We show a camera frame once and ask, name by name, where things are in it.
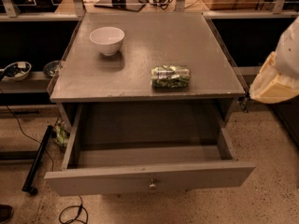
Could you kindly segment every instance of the speckled floor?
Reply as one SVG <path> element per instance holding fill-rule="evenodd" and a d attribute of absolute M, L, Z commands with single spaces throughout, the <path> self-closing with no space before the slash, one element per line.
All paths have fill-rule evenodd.
<path fill-rule="evenodd" d="M 299 222 L 299 152 L 276 115 L 265 105 L 249 105 L 249 113 L 236 111 L 227 129 L 237 157 L 253 161 L 256 169 L 240 188 L 197 189 L 169 193 L 82 196 L 90 224 L 101 223 L 228 223 L 268 224 Z M 58 117 L 55 106 L 39 106 L 38 114 L 18 115 L 23 130 L 41 140 Z M 17 121 L 0 107 L 0 151 L 38 148 L 26 138 Z M 47 151 L 58 170 L 64 154 L 52 141 Z M 0 164 L 0 203 L 14 207 L 8 223 L 59 223 L 60 213 L 80 204 L 79 197 L 59 197 L 43 180 L 52 168 L 44 155 L 36 173 L 36 196 L 22 192 L 31 162 Z"/>

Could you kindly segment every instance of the black metal stand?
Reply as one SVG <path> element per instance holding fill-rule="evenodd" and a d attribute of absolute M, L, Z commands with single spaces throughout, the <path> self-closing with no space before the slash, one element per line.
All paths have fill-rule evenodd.
<path fill-rule="evenodd" d="M 32 195 L 37 194 L 37 188 L 32 187 L 32 182 L 35 179 L 37 168 L 39 166 L 41 158 L 43 157 L 43 154 L 44 154 L 44 151 L 46 149 L 47 143 L 48 143 L 49 138 L 52 134 L 52 130 L 53 130 L 53 127 L 49 125 L 46 132 L 45 132 L 43 140 L 41 141 L 41 144 L 40 144 L 39 149 L 37 151 L 34 162 L 32 163 L 29 174 L 28 174 L 28 176 L 25 180 L 24 186 L 22 187 L 22 191 L 29 192 Z"/>
<path fill-rule="evenodd" d="M 32 160 L 34 159 L 29 174 L 22 187 L 22 191 L 29 192 L 32 195 L 37 194 L 37 188 L 32 187 L 32 183 L 35 179 L 36 171 L 41 161 L 41 158 L 45 152 L 49 138 L 51 137 L 53 127 L 48 126 L 43 140 L 39 146 L 38 151 L 4 151 L 0 152 L 0 161 L 13 161 L 13 160 Z"/>

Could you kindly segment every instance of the gray drawer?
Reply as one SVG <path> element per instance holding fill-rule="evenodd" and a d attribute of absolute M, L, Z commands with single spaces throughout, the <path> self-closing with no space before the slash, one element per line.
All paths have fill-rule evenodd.
<path fill-rule="evenodd" d="M 84 104 L 62 171 L 45 179 L 59 195 L 238 187 L 254 169 L 237 161 L 210 100 Z"/>

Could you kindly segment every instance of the gray table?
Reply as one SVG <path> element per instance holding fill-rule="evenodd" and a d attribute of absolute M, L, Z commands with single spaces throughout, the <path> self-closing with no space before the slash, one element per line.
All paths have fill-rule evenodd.
<path fill-rule="evenodd" d="M 125 32 L 115 56 L 89 39 L 103 26 Z M 189 87 L 153 89 L 163 64 L 188 65 Z M 201 13 L 86 14 L 50 97 L 71 127 L 63 172 L 45 178 L 61 195 L 240 186 L 254 165 L 214 101 L 228 111 L 244 93 Z"/>
<path fill-rule="evenodd" d="M 99 27 L 125 32 L 121 52 L 105 57 L 90 41 Z M 186 90 L 150 85 L 156 65 L 188 65 Z M 55 103 L 121 99 L 232 97 L 244 94 L 235 72 L 201 13 L 86 14 L 50 99 Z"/>

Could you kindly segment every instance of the white bowl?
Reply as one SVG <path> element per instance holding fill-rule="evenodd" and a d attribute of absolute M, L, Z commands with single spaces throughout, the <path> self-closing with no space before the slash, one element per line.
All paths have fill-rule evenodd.
<path fill-rule="evenodd" d="M 56 71 L 62 68 L 61 63 L 62 61 L 52 61 L 50 63 L 47 63 L 43 68 L 44 74 L 48 77 L 54 77 Z"/>
<path fill-rule="evenodd" d="M 9 64 L 5 69 L 9 70 L 8 74 L 4 76 L 5 80 L 24 80 L 29 76 L 32 65 L 28 62 L 16 62 Z"/>
<path fill-rule="evenodd" d="M 117 27 L 102 27 L 91 32 L 90 39 L 102 54 L 112 56 L 121 49 L 124 32 Z"/>

